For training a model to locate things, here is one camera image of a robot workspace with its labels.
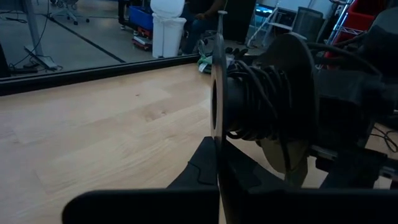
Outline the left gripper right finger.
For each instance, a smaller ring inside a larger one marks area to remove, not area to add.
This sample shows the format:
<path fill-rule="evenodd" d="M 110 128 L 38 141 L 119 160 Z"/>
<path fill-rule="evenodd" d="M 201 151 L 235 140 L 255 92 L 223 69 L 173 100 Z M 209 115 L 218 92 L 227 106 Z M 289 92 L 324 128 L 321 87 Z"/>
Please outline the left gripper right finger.
<path fill-rule="evenodd" d="M 292 187 L 225 141 L 217 148 L 218 180 L 227 223 L 397 223 L 397 161 L 377 151 L 340 152 L 320 188 Z"/>

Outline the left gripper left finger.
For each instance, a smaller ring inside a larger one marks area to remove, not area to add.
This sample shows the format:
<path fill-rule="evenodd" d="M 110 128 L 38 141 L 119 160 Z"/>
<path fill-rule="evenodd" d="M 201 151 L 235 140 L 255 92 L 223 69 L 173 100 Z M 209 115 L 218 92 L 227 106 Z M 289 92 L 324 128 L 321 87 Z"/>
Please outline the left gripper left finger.
<path fill-rule="evenodd" d="M 62 223 L 218 223 L 219 205 L 216 146 L 205 137 L 168 187 L 83 193 L 65 205 Z"/>

